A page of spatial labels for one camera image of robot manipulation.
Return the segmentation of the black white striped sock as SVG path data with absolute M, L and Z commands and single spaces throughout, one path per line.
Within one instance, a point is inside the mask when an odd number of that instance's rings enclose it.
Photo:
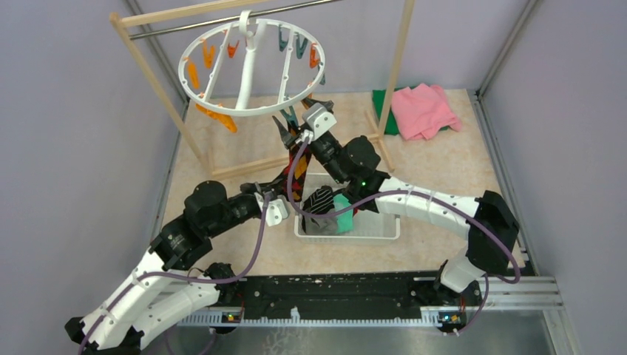
M 302 204 L 304 217 L 322 217 L 335 211 L 334 192 L 330 186 L 322 186 L 312 192 Z

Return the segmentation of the grey sock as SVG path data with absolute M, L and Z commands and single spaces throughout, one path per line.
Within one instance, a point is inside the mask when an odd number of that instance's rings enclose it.
M 301 228 L 306 235 L 335 235 L 338 233 L 339 224 L 335 217 L 303 217 Z

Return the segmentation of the teal sock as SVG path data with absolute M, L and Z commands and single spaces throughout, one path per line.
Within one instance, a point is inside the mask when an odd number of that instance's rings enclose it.
M 342 194 L 333 197 L 333 205 L 336 211 L 350 206 L 349 200 Z M 337 233 L 344 234 L 354 230 L 353 210 L 344 212 L 336 216 Z

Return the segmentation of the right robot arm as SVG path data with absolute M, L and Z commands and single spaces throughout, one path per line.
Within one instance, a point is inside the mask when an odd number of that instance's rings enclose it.
M 516 284 L 521 269 L 512 250 L 520 231 L 504 198 L 486 190 L 480 197 L 445 194 L 414 186 L 379 171 L 380 156 L 364 136 L 341 144 L 332 134 L 336 118 L 330 101 L 313 100 L 303 115 L 303 124 L 291 120 L 291 127 L 274 118 L 286 149 L 295 149 L 291 159 L 286 196 L 293 197 L 293 179 L 300 158 L 310 152 L 337 183 L 349 206 L 326 218 L 356 209 L 379 214 L 394 214 L 417 219 L 457 234 L 467 245 L 453 258 L 445 260 L 433 284 L 435 298 L 452 305 L 467 287 L 480 277 L 497 277 Z

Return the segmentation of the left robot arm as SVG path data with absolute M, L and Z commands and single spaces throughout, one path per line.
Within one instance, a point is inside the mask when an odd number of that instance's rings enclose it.
M 65 324 L 79 354 L 140 354 L 157 336 L 194 311 L 229 305 L 235 282 L 248 275 L 261 250 L 265 228 L 289 216 L 294 188 L 287 177 L 270 183 L 244 184 L 229 197 L 215 180 L 197 185 L 181 215 L 162 227 L 140 262 L 115 291 L 91 313 Z M 234 274 L 218 263 L 201 275 L 189 272 L 213 249 L 212 239 L 250 220 L 260 220 L 253 254 Z

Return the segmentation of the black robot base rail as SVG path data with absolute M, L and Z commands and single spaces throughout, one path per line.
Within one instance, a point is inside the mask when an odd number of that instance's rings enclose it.
M 453 332 L 468 322 L 467 309 L 482 303 L 478 282 L 457 294 L 438 281 L 437 271 L 253 276 L 219 285 L 212 322 L 219 334 L 232 332 L 246 320 L 383 321 L 419 320 L 428 306 L 440 332 Z

